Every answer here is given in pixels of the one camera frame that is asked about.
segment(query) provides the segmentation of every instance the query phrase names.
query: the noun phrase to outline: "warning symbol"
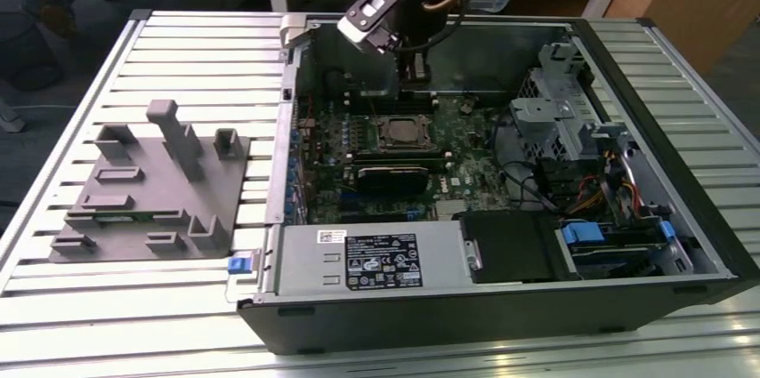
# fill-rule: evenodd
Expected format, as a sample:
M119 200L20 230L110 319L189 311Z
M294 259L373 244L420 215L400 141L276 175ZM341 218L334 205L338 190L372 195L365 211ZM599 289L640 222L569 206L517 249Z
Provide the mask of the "warning symbol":
M349 271L361 271L361 261L360 260L352 260L350 263L348 264L348 270Z

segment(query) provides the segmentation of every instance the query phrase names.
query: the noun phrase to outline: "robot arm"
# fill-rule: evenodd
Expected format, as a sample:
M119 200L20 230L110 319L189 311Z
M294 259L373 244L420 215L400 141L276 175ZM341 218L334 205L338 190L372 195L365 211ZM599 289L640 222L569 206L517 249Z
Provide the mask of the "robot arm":
M456 23L448 13L460 4ZM428 50L463 23L469 0L358 0L338 23L338 29L364 51L394 52L402 87L430 81Z

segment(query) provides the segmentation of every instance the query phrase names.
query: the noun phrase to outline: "cpu socket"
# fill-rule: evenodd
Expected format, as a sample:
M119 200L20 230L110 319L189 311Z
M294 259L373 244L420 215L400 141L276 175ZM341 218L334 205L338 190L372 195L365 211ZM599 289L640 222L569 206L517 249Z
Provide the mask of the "cpu socket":
M428 130L430 124L428 117L380 117L376 124L380 151L433 151L437 149Z

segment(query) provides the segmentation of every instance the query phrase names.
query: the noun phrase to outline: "slotted metal table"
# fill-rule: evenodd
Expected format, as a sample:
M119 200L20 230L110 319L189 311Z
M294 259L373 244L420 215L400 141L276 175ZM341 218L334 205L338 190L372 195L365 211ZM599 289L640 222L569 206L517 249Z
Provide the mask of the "slotted metal table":
M760 288L635 332L277 357L227 302L227 260L48 263L52 235L101 152L101 125L138 136L151 99L198 135L253 137L234 250L262 245L278 118L282 14L153 12L130 20L0 239L3 376L758 376ZM760 146L656 28L592 22L744 245L760 259ZM608 114L616 105L601 93Z

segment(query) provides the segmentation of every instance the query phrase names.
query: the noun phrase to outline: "blue latch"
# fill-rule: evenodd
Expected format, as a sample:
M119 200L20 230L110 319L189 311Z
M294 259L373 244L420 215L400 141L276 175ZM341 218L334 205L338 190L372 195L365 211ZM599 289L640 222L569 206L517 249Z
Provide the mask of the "blue latch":
M406 221L417 221L417 217L420 216L421 212L420 209L408 209L406 210Z
M231 257L227 264L229 274L250 274L253 273L253 258Z
M660 221L660 229L668 240L676 238L676 229L674 229L674 224L670 221Z
M571 222L563 228L565 243L572 245L579 242L604 242L603 229L596 222Z

